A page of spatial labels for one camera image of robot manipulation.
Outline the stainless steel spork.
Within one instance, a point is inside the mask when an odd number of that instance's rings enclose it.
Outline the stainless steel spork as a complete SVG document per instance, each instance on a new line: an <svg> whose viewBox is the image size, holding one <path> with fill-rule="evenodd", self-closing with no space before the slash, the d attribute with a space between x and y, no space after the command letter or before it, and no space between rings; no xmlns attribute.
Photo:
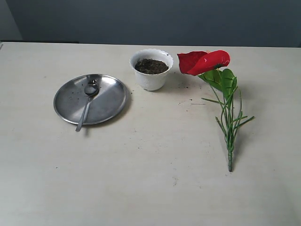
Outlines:
<svg viewBox="0 0 301 226"><path fill-rule="evenodd" d="M98 80L90 80L86 87L84 88L84 92L87 95L87 100L86 103L84 105L84 109L81 115L81 118L77 124L77 127L75 129L76 132L80 132L83 122L84 122L84 118L85 118L85 114L86 114L86 110L87 110L87 105L90 101L91 98L93 98L95 95L98 94L99 92L99 84L98 84Z"/></svg>

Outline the red artificial anthurium flower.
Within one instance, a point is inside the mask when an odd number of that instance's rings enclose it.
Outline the red artificial anthurium flower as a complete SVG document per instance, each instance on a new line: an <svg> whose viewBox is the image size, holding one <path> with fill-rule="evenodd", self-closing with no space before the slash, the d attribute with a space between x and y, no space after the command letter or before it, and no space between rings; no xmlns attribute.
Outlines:
<svg viewBox="0 0 301 226"><path fill-rule="evenodd" d="M204 98L205 101L216 103L221 107L221 115L216 117L226 143L228 152L228 171L233 171L233 152L238 129L255 119L242 111L241 91L238 80L231 69L230 55L224 50L192 51L178 53L179 69L183 74L197 76L210 85L216 100Z"/></svg>

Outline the dark soil in pot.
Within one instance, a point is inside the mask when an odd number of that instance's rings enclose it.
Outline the dark soil in pot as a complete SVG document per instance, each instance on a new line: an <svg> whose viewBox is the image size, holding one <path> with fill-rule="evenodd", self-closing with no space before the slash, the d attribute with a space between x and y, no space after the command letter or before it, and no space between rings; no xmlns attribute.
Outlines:
<svg viewBox="0 0 301 226"><path fill-rule="evenodd" d="M167 71L169 67L162 61L142 59L137 61L135 69L144 74L160 74Z"/></svg>

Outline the white plastic flower pot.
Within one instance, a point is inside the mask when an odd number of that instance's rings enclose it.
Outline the white plastic flower pot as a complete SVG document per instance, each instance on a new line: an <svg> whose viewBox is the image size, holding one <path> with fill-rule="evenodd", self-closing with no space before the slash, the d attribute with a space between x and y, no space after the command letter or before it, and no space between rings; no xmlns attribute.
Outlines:
<svg viewBox="0 0 301 226"><path fill-rule="evenodd" d="M161 61L167 65L167 70L157 74L142 73L135 69L135 66L139 61L144 59ZM156 91L162 88L166 82L167 75L171 71L174 64L173 58L169 53L154 48L142 49L135 52L131 56L129 62L133 71L135 72L137 83L147 91Z"/></svg>

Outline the round stainless steel plate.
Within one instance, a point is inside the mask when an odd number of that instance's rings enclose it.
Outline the round stainless steel plate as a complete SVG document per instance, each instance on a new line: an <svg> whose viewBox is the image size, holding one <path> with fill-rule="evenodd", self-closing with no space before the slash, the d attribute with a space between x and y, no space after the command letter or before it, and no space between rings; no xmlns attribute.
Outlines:
<svg viewBox="0 0 301 226"><path fill-rule="evenodd" d="M87 104L84 126L112 119L126 106L129 92L120 80L105 74L87 74L65 83L54 97L54 110L63 120L77 125L88 99L84 92L90 80L96 80L99 91Z"/></svg>

